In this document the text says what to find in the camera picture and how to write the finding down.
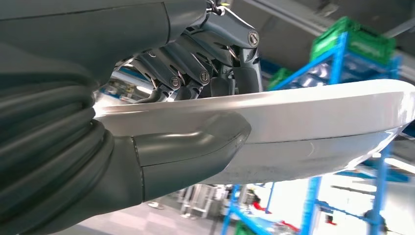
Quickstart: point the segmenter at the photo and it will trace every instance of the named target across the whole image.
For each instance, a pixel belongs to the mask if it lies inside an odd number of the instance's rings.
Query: screw
[[[173,88],[179,88],[180,87],[180,80],[179,80],[179,78],[178,77],[172,77],[170,79],[170,85]]]
[[[202,71],[199,75],[200,81],[203,83],[208,83],[209,82],[209,74],[206,71]]]
[[[249,33],[249,43],[251,44],[251,46],[256,47],[258,45],[259,42],[259,35],[257,32],[252,31]]]

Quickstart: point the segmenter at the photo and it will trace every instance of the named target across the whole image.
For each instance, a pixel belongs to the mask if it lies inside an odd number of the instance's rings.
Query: floor
[[[180,216],[180,204],[174,199],[164,197],[161,203],[165,205],[164,210],[143,203],[92,217],[55,235],[220,235],[222,219],[212,233],[214,217],[189,220]],[[234,234],[233,226],[227,234]]]

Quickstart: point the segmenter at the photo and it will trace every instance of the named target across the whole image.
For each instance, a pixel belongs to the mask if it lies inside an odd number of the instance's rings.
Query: green crate
[[[313,42],[311,60],[316,59],[326,51],[332,49],[339,36],[348,32],[347,49],[382,65],[388,64],[395,49],[395,39],[387,38],[372,29],[351,20],[348,17],[340,18],[320,37]]]
[[[268,90],[272,87],[278,85],[280,82],[287,79],[289,76],[293,74],[292,71],[289,71],[286,68],[280,68],[270,79],[270,83],[268,84]]]
[[[256,235],[256,233],[248,228],[243,222],[238,221],[236,223],[235,235]]]

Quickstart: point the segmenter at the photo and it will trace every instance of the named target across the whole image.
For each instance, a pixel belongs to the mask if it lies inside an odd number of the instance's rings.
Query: blue metal shelf
[[[410,181],[409,176],[404,175],[402,173],[398,173],[396,171],[392,171],[392,169],[389,169],[388,175],[386,177],[386,181],[388,182],[396,182],[396,183],[408,183]],[[367,175],[361,172],[353,172],[353,171],[341,171],[336,173],[336,175],[343,175],[343,176],[349,176],[349,177],[356,177],[361,178],[365,180],[374,180],[376,179],[375,176]]]
[[[275,91],[289,88],[299,88],[299,81],[301,81],[302,78],[308,77],[319,81],[320,85],[332,85],[338,83],[372,80],[379,78],[399,78],[398,68],[401,64],[400,57],[393,58],[388,65],[381,65],[377,62],[374,62],[365,57],[348,51],[346,48],[347,40],[348,33],[346,32],[338,38],[338,43],[334,48],[319,56],[315,60],[311,61],[309,64],[307,64],[297,72],[293,73],[287,79],[277,84],[270,90]],[[319,74],[316,71],[319,67],[321,68],[322,65],[325,68],[327,68],[327,70],[324,73]],[[373,179],[376,180],[377,184],[375,201],[373,203],[373,218],[368,219],[362,216],[354,215],[342,209],[331,207],[327,203],[318,201],[317,197],[320,189],[321,177],[315,177],[310,179],[309,182],[308,196],[304,204],[304,212],[300,234],[312,234],[315,209],[317,204],[324,206],[326,209],[340,211],[368,222],[370,224],[370,235],[377,235],[380,231],[381,221],[379,212],[383,204],[384,194],[386,190],[386,179],[388,169],[385,164],[385,158],[387,155],[388,149],[385,149],[382,152],[381,158],[378,162],[378,176],[373,177]],[[266,231],[266,225],[261,225],[260,221],[256,221],[256,219],[246,216],[239,210],[239,208],[235,204],[235,190],[237,190],[236,186],[234,188],[234,192],[232,193],[232,199],[228,215],[225,217],[222,235],[226,234],[232,213],[238,215],[238,217],[240,217],[241,220],[257,234],[269,235],[270,233]]]
[[[398,65],[401,63],[400,57],[395,57],[388,65],[382,65],[348,51],[346,48],[347,40],[348,33],[343,33],[339,37],[338,43],[334,48],[311,61],[284,81],[275,85],[271,88],[271,91],[289,89],[292,85],[301,87],[301,85],[297,83],[307,77],[316,79],[324,85],[385,77],[392,79],[398,78],[397,69]],[[324,74],[313,72],[321,65],[326,65],[327,70]]]
[[[395,57],[391,62],[385,66],[377,62],[364,58],[355,53],[351,53],[346,48],[348,40],[348,34],[343,33],[339,39],[337,45],[325,54],[318,57],[316,60],[310,62],[299,71],[292,74],[286,80],[282,81],[278,85],[272,88],[272,90],[284,89],[292,83],[296,82],[301,76],[307,75],[313,68],[318,65],[327,64],[331,72],[327,72],[325,77],[319,79],[326,79],[326,84],[338,84],[351,81],[371,80],[379,78],[398,79],[398,68],[401,63],[400,57]],[[380,211],[384,201],[384,195],[386,191],[386,179],[388,176],[388,168],[385,163],[385,158],[389,154],[389,149],[386,148],[382,151],[381,158],[378,161],[377,177],[376,179],[376,194],[373,203],[372,218],[367,219],[362,216],[348,213],[342,209],[329,206],[327,203],[317,200],[318,192],[321,184],[321,178],[315,177],[310,179],[308,196],[304,205],[303,220],[301,226],[301,235],[311,235],[313,232],[315,205],[323,206],[326,209],[336,210],[348,215],[354,216],[361,220],[364,220],[370,224],[370,235],[377,235],[380,231],[381,217]]]
[[[267,228],[272,228],[274,224],[273,222],[265,220],[265,219],[261,219],[258,217],[249,217],[249,214],[245,214],[239,209],[236,198],[235,198],[236,192],[238,192],[238,190],[239,190],[239,185],[234,185],[233,190],[232,190],[232,195],[231,195],[231,201],[229,203],[229,211],[228,211],[228,214],[225,216],[221,235],[226,235],[229,224],[231,222],[232,214],[236,214],[240,218],[240,220],[244,222],[257,235],[272,235],[269,231],[267,231]],[[268,199],[267,210],[269,208],[271,196],[272,196],[272,189],[271,189],[270,197]]]

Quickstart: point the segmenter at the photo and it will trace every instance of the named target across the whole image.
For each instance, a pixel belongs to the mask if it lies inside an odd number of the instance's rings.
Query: white curved panel
[[[252,126],[247,143],[312,140],[393,129],[415,118],[415,87],[372,80],[257,94],[105,107],[96,118],[114,135],[192,131],[223,111]]]
[[[372,80],[178,102],[106,107],[96,119],[116,136],[194,131],[220,112],[238,112],[252,132],[229,166],[204,183],[311,177],[355,166],[415,118],[415,87]]]

